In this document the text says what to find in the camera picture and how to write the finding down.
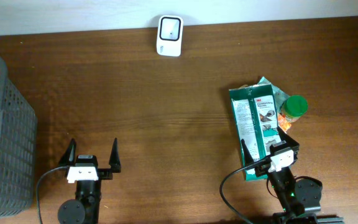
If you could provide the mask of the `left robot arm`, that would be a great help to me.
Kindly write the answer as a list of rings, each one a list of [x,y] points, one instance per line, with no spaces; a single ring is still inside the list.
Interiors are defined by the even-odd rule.
[[[96,224],[99,219],[101,183],[121,172],[117,139],[109,156],[109,167],[99,168],[95,155],[75,154],[76,141],[72,139],[58,166],[65,168],[68,183],[76,184],[75,198],[67,200],[58,209],[58,221],[63,224]]]

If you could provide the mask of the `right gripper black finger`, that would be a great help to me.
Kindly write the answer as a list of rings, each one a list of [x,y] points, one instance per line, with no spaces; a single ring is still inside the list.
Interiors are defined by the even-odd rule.
[[[241,147],[244,153],[244,169],[251,170],[254,167],[252,166],[254,163],[254,159],[252,158],[244,139],[241,139]]]
[[[285,141],[287,146],[299,149],[300,144],[290,137],[281,127],[278,127],[278,133],[282,141]]]

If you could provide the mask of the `orange tissue pack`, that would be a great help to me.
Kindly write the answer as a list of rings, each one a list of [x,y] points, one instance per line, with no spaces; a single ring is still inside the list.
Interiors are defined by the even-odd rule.
[[[281,115],[280,113],[277,115],[277,121],[279,127],[284,131],[287,132],[291,128],[291,123],[289,123],[286,118]]]

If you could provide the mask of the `green wipes packet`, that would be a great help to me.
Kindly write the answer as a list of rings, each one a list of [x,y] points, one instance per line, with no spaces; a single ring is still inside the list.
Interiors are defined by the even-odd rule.
[[[253,158],[257,146],[261,157],[270,154],[269,140],[282,141],[278,133],[277,110],[271,85],[252,85],[229,90],[239,139],[244,139]],[[242,163],[244,153],[241,148]]]

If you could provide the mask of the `green lid seasoning jar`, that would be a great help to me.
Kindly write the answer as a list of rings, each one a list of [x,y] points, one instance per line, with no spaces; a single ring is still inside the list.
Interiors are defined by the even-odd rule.
[[[289,123],[294,123],[308,111],[308,102],[301,95],[289,97],[281,107],[281,114]]]

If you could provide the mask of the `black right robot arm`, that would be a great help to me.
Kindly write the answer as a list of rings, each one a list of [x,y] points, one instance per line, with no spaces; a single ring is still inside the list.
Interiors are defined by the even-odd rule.
[[[246,171],[252,170],[257,177],[267,176],[283,212],[274,213],[272,223],[344,223],[343,217],[319,217],[323,184],[308,177],[295,177],[290,169],[298,159],[300,145],[286,132],[278,130],[280,141],[270,145],[270,154],[255,161],[246,141],[256,141],[255,134],[240,137],[245,157]]]

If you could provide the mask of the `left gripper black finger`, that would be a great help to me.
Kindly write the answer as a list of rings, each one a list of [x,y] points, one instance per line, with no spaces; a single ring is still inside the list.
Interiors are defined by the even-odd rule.
[[[121,161],[119,158],[117,138],[114,139],[112,145],[111,154],[109,158],[109,165],[112,173],[121,173]]]
[[[68,148],[58,162],[59,167],[72,166],[75,163],[76,141],[71,139]]]

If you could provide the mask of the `teal tissue pack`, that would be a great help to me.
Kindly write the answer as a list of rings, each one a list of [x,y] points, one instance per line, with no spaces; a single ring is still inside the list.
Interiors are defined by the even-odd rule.
[[[284,91],[279,89],[279,87],[273,85],[270,81],[268,81],[265,77],[262,77],[260,81],[258,82],[259,85],[271,85],[272,91],[273,91],[273,97],[275,100],[275,107],[278,113],[281,113],[282,106],[284,102],[289,99],[289,95],[286,94]]]

